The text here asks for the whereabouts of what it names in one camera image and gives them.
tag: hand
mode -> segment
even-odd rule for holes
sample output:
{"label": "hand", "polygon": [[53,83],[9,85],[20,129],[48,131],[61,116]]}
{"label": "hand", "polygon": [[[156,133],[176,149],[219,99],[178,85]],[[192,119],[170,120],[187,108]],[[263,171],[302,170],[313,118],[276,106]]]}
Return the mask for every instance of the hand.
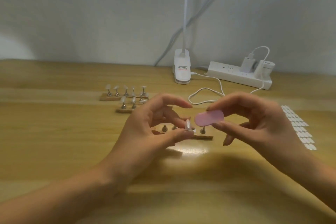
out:
{"label": "hand", "polygon": [[[158,94],[141,107],[137,107],[128,117],[112,151],[99,164],[109,176],[121,175],[123,183],[128,183],[145,169],[160,151],[194,135],[193,131],[184,129],[187,118],[179,117],[167,105],[192,108],[192,105],[182,98],[170,94]],[[156,135],[151,127],[160,123],[172,123],[178,129]]]}
{"label": "hand", "polygon": [[223,145],[237,138],[257,150],[278,170],[289,174],[296,164],[305,167],[312,154],[296,135],[290,121],[276,103],[247,93],[226,95],[207,111],[222,110],[224,116],[238,114],[249,121],[240,125],[221,121],[213,127],[227,133]]}

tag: forearm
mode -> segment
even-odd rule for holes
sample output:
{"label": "forearm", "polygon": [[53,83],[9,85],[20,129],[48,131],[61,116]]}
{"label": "forearm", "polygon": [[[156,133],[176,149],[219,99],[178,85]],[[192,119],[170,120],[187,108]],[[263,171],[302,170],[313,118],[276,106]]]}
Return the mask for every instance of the forearm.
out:
{"label": "forearm", "polygon": [[0,223],[73,223],[117,192],[94,169],[0,205]]}
{"label": "forearm", "polygon": [[336,211],[336,170],[316,158],[288,174],[293,180]]}

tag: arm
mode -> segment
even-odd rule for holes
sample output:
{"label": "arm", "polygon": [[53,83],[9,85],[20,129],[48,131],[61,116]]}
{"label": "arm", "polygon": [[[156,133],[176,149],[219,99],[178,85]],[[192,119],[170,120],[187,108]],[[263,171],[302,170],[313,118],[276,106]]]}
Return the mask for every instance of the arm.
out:
{"label": "arm", "polygon": [[[137,108],[127,119],[111,152],[91,170],[56,182],[0,205],[0,224],[73,223],[104,205],[145,169],[168,146],[189,139],[180,118],[167,105],[192,106],[181,98],[161,94]],[[154,135],[151,127],[161,122],[178,129]]]}
{"label": "arm", "polygon": [[277,103],[234,93],[212,103],[207,110],[222,110],[225,117],[234,113],[246,117],[248,122],[239,125],[227,121],[213,124],[227,133],[223,145],[230,145],[235,138],[249,144],[279,171],[336,211],[336,171],[304,147]]}

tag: white power strip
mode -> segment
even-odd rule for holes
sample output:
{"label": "white power strip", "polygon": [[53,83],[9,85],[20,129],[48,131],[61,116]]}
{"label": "white power strip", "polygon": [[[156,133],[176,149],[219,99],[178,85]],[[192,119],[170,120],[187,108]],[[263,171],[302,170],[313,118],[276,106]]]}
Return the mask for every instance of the white power strip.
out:
{"label": "white power strip", "polygon": [[[262,87],[263,81],[257,79],[254,72],[244,73],[239,71],[239,69],[239,66],[211,61],[206,75],[256,88]],[[272,85],[271,78],[268,77],[268,79],[269,80],[264,80],[264,90],[268,90]]]}

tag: gray cable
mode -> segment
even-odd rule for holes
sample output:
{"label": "gray cable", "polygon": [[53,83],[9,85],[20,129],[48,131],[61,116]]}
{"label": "gray cable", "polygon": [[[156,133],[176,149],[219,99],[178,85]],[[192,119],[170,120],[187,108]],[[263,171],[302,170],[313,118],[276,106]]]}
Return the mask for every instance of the gray cable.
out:
{"label": "gray cable", "polygon": [[[191,23],[194,22],[194,20],[196,20],[200,15],[202,15],[207,9],[208,7],[212,4],[214,0],[205,0],[201,6],[201,8],[199,9],[199,11],[193,16],[191,17],[188,22],[187,22],[187,27],[191,25]],[[169,44],[166,48],[166,50],[161,54],[161,56],[155,61],[154,66],[156,66],[166,55],[167,53],[170,51],[170,49],[173,47],[177,37],[180,35],[180,33],[183,30],[183,26],[180,27],[170,38]]]}

